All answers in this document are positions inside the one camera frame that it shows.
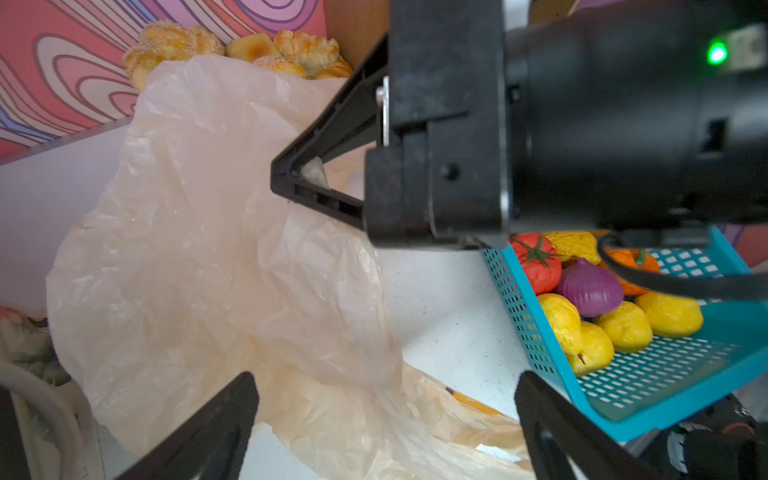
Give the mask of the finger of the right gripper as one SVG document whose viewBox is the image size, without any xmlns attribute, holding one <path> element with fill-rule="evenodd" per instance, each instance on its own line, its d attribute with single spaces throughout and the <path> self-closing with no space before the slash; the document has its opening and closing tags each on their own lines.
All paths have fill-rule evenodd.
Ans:
<svg viewBox="0 0 768 480">
<path fill-rule="evenodd" d="M 273 160 L 271 178 L 291 178 L 315 158 L 328 162 L 377 141 L 376 91 L 387 73 L 388 36 L 383 35 L 319 117 Z"/>
<path fill-rule="evenodd" d="M 363 201 L 342 192 L 322 187 L 291 174 L 273 174 L 271 191 L 355 229 L 364 230 Z"/>
</svg>

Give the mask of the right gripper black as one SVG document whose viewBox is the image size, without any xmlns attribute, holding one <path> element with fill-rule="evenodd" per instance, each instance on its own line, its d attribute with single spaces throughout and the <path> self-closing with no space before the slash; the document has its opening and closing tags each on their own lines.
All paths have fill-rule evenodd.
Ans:
<svg viewBox="0 0 768 480">
<path fill-rule="evenodd" d="M 767 219 L 767 5 L 622 1 L 507 29 L 499 1 L 396 1 L 388 141 L 365 163 L 382 248 L 620 232 L 685 246 Z"/>
</svg>

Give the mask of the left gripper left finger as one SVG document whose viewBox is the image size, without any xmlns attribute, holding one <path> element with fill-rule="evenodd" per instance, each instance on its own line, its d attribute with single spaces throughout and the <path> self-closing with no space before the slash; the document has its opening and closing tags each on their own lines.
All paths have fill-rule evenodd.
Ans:
<svg viewBox="0 0 768 480">
<path fill-rule="evenodd" d="M 243 372 L 122 479 L 237 479 L 259 406 L 252 373 Z"/>
</svg>

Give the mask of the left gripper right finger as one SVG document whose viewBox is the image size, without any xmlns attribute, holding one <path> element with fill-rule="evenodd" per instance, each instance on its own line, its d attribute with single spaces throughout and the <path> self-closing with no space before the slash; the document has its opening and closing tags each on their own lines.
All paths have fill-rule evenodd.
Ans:
<svg viewBox="0 0 768 480">
<path fill-rule="evenodd" d="M 573 479 L 577 465 L 589 479 L 658 479 L 533 371 L 515 392 L 530 461 L 538 479 Z"/>
</svg>

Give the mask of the white canvas tote bag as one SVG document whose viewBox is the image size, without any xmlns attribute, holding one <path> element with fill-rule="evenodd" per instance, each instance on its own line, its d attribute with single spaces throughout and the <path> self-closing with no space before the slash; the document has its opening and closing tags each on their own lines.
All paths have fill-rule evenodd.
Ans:
<svg viewBox="0 0 768 480">
<path fill-rule="evenodd" d="M 47 320 L 1 308 L 1 477 L 103 479 L 97 428 Z"/>
</svg>

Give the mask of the translucent beige plastic bag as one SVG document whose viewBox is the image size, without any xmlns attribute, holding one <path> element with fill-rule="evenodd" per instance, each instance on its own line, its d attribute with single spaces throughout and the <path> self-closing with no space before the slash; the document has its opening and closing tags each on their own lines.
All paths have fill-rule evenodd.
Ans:
<svg viewBox="0 0 768 480">
<path fill-rule="evenodd" d="M 249 371 L 258 420 L 325 478 L 529 479 L 516 420 L 404 362 L 367 237 L 271 191 L 341 85 L 221 56 L 158 67 L 47 277 L 59 360 L 136 454 Z"/>
</svg>

